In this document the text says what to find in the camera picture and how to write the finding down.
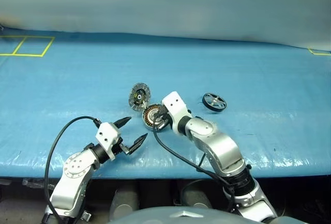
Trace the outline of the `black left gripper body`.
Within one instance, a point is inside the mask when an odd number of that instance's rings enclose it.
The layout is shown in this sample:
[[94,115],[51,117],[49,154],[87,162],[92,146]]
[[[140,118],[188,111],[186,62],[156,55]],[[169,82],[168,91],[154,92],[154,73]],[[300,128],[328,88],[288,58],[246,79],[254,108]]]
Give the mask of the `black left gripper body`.
[[117,136],[113,141],[113,154],[116,156],[120,153],[128,154],[129,147],[123,144],[123,139],[121,137],[121,132],[118,128],[115,129],[117,131]]

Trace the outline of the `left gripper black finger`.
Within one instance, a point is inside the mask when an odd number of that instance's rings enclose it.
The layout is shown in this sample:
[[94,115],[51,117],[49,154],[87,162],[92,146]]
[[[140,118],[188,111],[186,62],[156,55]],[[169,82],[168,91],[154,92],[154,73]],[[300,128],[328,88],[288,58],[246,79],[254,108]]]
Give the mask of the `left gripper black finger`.
[[145,133],[141,136],[139,136],[133,143],[133,145],[129,148],[128,151],[128,155],[131,155],[132,153],[134,153],[144,142],[144,140],[146,139],[148,133]]
[[113,125],[117,128],[117,129],[120,129],[122,128],[123,126],[125,126],[130,120],[132,119],[132,117],[128,116],[128,117],[124,117],[124,118],[121,118],[119,120],[116,120]]

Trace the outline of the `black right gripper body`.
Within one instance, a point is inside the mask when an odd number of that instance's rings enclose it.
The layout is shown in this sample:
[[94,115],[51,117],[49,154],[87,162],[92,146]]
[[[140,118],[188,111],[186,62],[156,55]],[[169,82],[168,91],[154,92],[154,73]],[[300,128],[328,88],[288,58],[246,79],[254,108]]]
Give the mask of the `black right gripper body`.
[[165,122],[166,126],[167,125],[171,126],[172,125],[172,119],[169,115],[169,111],[166,108],[166,106],[161,106],[161,108],[158,110],[158,112],[162,114],[162,121],[156,121],[156,122],[158,122],[158,123]]

